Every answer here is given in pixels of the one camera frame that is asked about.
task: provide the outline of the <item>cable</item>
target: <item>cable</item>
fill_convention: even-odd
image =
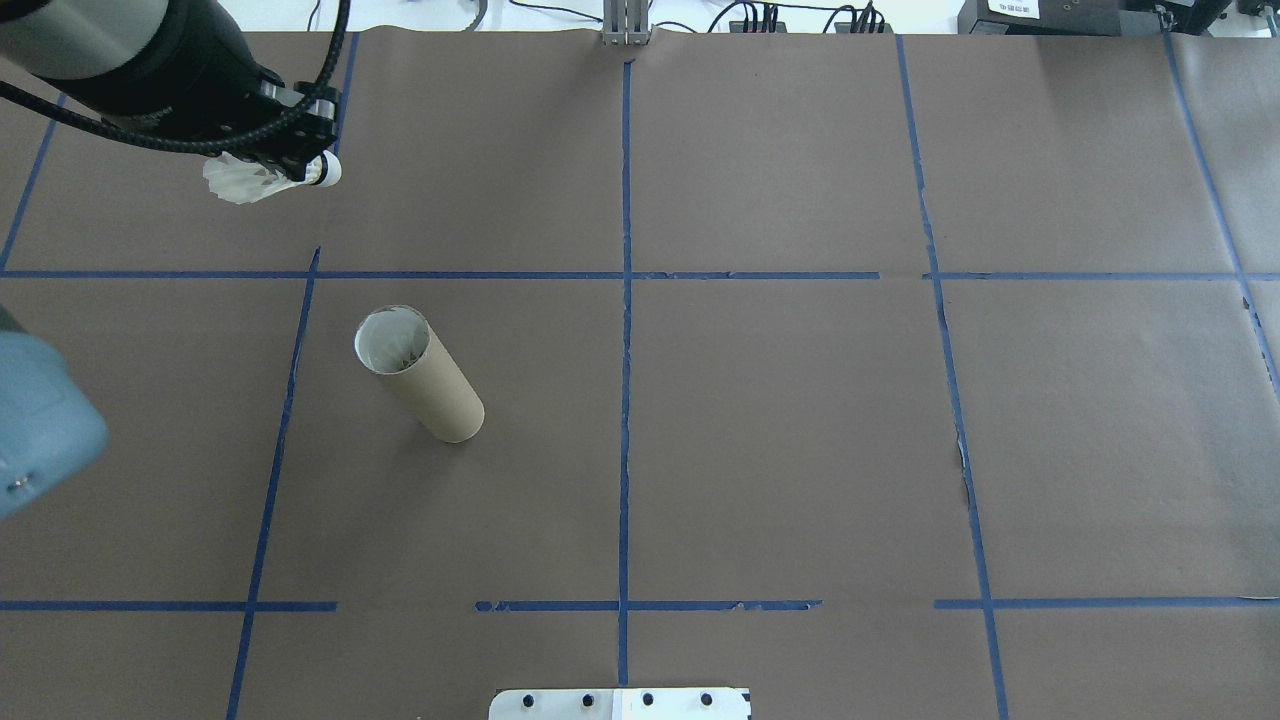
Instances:
[[[696,29],[686,26],[685,23],[677,23],[676,20],[662,20],[660,23],[654,23],[653,24],[653,27],[662,27],[662,26],[682,27],[682,28],[687,29],[689,32],[691,32],[694,35],[698,35]]]
[[[829,18],[827,18],[827,24],[822,26],[822,32],[824,35],[828,29],[831,29],[831,23],[836,22],[836,15],[844,12],[847,12],[851,15],[849,18],[850,27],[852,27],[852,24],[858,22],[858,8],[854,8],[852,5],[841,5],[840,8],[836,8],[833,13],[831,13]]]
[[[712,24],[710,27],[707,28],[707,32],[716,32],[716,26],[719,24],[719,22],[724,18],[724,15],[727,15],[728,12],[737,5],[745,5],[751,12],[751,23],[754,24],[756,22],[758,15],[755,14],[755,5],[753,3],[748,3],[746,0],[733,0],[728,5],[724,5],[724,9],[721,10],[718,15],[716,15],[716,19],[712,20]],[[742,29],[746,29],[746,14],[745,14],[746,10],[744,10],[742,13],[744,13]]]
[[[324,64],[320,67],[320,74],[316,76],[315,85],[312,85],[311,90],[302,96],[302,100],[292,108],[284,110],[280,117],[257,129],[232,135],[219,140],[169,140],[166,137],[131,132],[113,124],[81,115],[79,113],[74,113],[65,108],[59,108],[58,105],[54,105],[42,97],[37,97],[22,88],[14,87],[8,82],[0,82],[0,97],[73,128],[96,135],[99,137],[105,137],[106,140],[133,145],[134,147],[160,150],[164,152],[218,155],[219,152],[233,150],[236,147],[243,147],[271,137],[282,129],[292,126],[298,120],[298,118],[306,114],[307,109],[311,108],[311,105],[325,92],[329,86],[329,78],[333,77],[333,70],[338,67],[338,56],[342,55],[342,41],[347,32],[347,19],[349,17],[351,0],[338,0],[338,18],[334,20],[333,35],[329,36],[329,50],[325,53]]]
[[[311,32],[311,23],[316,22],[316,13],[320,12],[320,0],[316,0],[316,6],[311,8],[311,14],[307,15],[307,32]]]
[[[476,17],[472,18],[471,24],[462,28],[462,32],[475,32],[480,27],[480,20],[489,14],[489,0],[475,0],[476,3]]]
[[[585,18],[585,19],[589,19],[589,20],[596,22],[596,23],[603,23],[604,22],[604,18],[598,18],[595,15],[589,15],[586,13],[580,13],[577,10],[571,10],[568,8],[557,8],[556,5],[532,5],[530,3],[521,3],[520,0],[507,0],[507,3],[511,3],[512,5],[516,5],[516,6],[520,6],[520,8],[530,8],[532,10],[554,10],[557,13],[568,13],[571,15],[577,15],[580,18]]]

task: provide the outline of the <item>shuttlecock cork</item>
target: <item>shuttlecock cork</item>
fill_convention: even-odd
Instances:
[[[205,179],[209,181],[209,191],[237,205],[257,202],[264,197],[300,184],[329,187],[337,183],[340,177],[342,163],[338,161],[337,155],[328,150],[307,163],[307,174],[302,181],[292,181],[279,170],[257,163],[246,163],[228,152],[205,160]]]

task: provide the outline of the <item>grid line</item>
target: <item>grid line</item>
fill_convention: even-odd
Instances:
[[[616,600],[502,600],[477,602],[476,612],[617,612]],[[805,612],[820,600],[628,600],[627,612]]]
[[[289,420],[293,415],[293,396],[298,383],[298,360],[302,357],[302,341],[307,333],[307,320],[311,314],[311,297],[316,286],[316,269],[320,265],[320,249],[311,255],[311,268],[307,270],[307,286],[302,293],[302,310],[298,313],[298,329],[293,338],[293,356],[289,361],[289,379],[284,391],[284,405],[280,409],[280,427],[275,434],[275,455],[271,459],[271,475],[266,484],[266,501],[262,505],[262,521],[259,527],[257,548],[253,552],[253,573],[250,577],[248,597],[244,601],[244,620],[241,624],[239,650],[236,655],[236,670],[232,675],[232,688],[227,700],[227,720],[236,720],[239,710],[241,688],[244,684],[244,667],[248,662],[248,648],[253,638],[253,616],[257,611],[257,594],[262,583],[262,566],[266,562],[266,543],[271,534],[271,519],[275,514],[275,496],[280,484],[280,469],[284,465],[284,442],[289,433]]]
[[[0,600],[0,612],[244,612],[242,601]],[[337,602],[257,602],[255,612],[337,612]]]
[[[618,687],[627,687],[631,584],[631,65],[622,64],[622,410],[618,471]]]
[[[1276,597],[1009,597],[991,600],[996,610],[1120,610],[1135,607],[1267,607],[1280,610]],[[936,600],[934,610],[982,610],[982,600]]]
[[[67,95],[58,95],[58,106],[61,108],[67,104]],[[13,252],[13,246],[18,242],[18,231],[22,228],[22,219],[27,214],[27,202],[31,201],[31,193],[36,190],[36,179],[40,177],[40,168],[45,164],[45,155],[49,154],[49,145],[54,141],[54,129],[58,127],[58,120],[49,120],[45,126],[45,135],[40,138],[40,147],[36,150],[36,159],[31,163],[31,172],[27,173],[27,184],[22,188],[22,197],[18,199],[18,208],[13,213],[13,222],[9,223],[9,234],[5,237],[4,249],[0,250],[0,272],[5,269],[9,264],[9,255]]]
[[[987,655],[991,661],[991,675],[996,691],[996,711],[1000,720],[1009,720],[1009,700],[1005,693],[1005,671],[1000,660],[1000,639],[996,634],[996,611],[991,603],[991,579],[987,575],[987,552],[983,548],[982,519],[978,515],[978,491],[973,483],[973,465],[969,456],[969,438],[965,433],[964,409],[960,405],[960,383],[956,379],[955,355],[951,350],[951,331],[947,328],[946,299],[942,295],[938,250],[933,238],[933,220],[924,195],[924,160],[920,154],[920,137],[915,124],[915,105],[911,100],[911,79],[906,64],[906,45],[902,36],[893,36],[897,45],[899,74],[902,81],[902,102],[906,110],[906,129],[911,140],[911,159],[915,167],[915,186],[920,202],[920,222],[924,237],[928,240],[929,273],[933,284],[933,301],[938,315],[938,334],[942,341],[942,359],[947,370],[947,387],[951,395],[951,415],[956,428],[956,443],[960,447],[960,464],[964,471],[965,489],[969,493],[969,533],[973,541],[974,564],[978,570],[978,589],[982,593],[982,615],[987,625]]]
[[[1174,53],[1174,38],[1169,32],[1165,32],[1164,41],[1165,56],[1169,59],[1169,72],[1172,76],[1174,91],[1178,96],[1178,108],[1181,110],[1187,135],[1190,138],[1192,149],[1196,151],[1196,163],[1199,165],[1204,187],[1208,190],[1210,201],[1213,205],[1213,217],[1217,219],[1219,229],[1222,233],[1222,242],[1226,245],[1226,252],[1231,258],[1231,269],[1235,270],[1236,282],[1240,283],[1240,293],[1244,296],[1249,320],[1253,325],[1253,337],[1258,342],[1258,350],[1262,352],[1262,363],[1266,365],[1267,375],[1271,380],[1271,392],[1276,396],[1276,401],[1280,401],[1280,375],[1276,374],[1275,356],[1271,354],[1271,345],[1267,342],[1267,332],[1262,328],[1262,318],[1258,316],[1258,304],[1253,301],[1253,291],[1249,288],[1249,281],[1244,274],[1244,265],[1240,263],[1240,252],[1235,246],[1235,236],[1231,233],[1231,225],[1226,222],[1226,213],[1222,210],[1222,199],[1217,192],[1217,183],[1213,182],[1213,173],[1208,169],[1208,160],[1204,158],[1204,146],[1201,145],[1199,131],[1196,129],[1196,119],[1192,118],[1192,109],[1187,102],[1183,73],[1178,68],[1178,55]]]

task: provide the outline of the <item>table surface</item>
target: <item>table surface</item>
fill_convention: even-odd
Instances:
[[[113,433],[0,524],[0,714],[1274,717],[1277,55],[374,29],[342,182],[243,208],[0,106],[0,302]]]

